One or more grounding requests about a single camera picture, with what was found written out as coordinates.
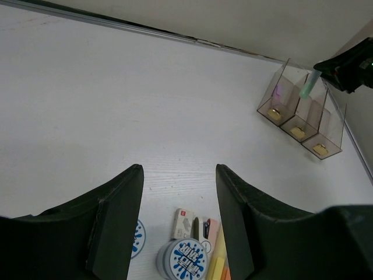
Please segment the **pink highlighter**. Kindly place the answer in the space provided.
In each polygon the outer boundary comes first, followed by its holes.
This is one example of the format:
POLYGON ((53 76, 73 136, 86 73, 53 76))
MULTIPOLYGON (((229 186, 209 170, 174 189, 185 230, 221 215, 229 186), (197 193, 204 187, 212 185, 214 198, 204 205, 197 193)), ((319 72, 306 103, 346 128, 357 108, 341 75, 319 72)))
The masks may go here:
POLYGON ((274 90, 274 96, 280 98, 282 96, 282 88, 280 85, 276 85, 274 90))

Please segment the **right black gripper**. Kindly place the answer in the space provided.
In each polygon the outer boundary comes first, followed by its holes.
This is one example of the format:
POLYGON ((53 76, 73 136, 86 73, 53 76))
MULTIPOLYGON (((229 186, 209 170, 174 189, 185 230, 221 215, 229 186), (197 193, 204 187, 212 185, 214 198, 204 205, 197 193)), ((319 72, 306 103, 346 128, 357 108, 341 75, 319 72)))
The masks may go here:
POLYGON ((321 77, 341 92, 353 93, 360 86, 372 88, 372 38, 314 65, 321 77))

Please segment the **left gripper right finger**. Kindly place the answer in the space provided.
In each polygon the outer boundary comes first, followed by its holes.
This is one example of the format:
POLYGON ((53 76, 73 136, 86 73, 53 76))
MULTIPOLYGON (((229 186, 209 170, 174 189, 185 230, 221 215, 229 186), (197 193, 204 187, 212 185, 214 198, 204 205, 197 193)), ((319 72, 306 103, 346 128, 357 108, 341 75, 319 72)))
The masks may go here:
POLYGON ((216 167, 232 279, 371 279, 372 206, 310 213, 216 167))

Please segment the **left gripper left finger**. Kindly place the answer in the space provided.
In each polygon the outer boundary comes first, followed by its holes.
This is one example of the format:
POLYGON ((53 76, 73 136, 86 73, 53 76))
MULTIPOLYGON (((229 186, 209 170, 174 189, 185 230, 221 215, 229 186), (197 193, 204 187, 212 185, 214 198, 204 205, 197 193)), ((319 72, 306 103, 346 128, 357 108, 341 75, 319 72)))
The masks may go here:
POLYGON ((144 184, 132 165, 39 215, 1 218, 2 279, 126 279, 144 184))

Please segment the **green highlighter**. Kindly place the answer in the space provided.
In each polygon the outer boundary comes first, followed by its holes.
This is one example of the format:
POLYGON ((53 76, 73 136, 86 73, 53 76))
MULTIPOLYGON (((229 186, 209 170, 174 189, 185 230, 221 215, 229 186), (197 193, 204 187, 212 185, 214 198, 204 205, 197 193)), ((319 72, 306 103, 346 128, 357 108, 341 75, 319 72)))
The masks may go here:
POLYGON ((307 77, 307 80, 304 84, 304 86, 302 87, 302 89, 300 90, 300 93, 299 93, 299 97, 302 98, 302 99, 307 99, 308 96, 311 94, 317 80, 320 78, 321 76, 321 71, 318 71, 318 70, 313 70, 307 77))

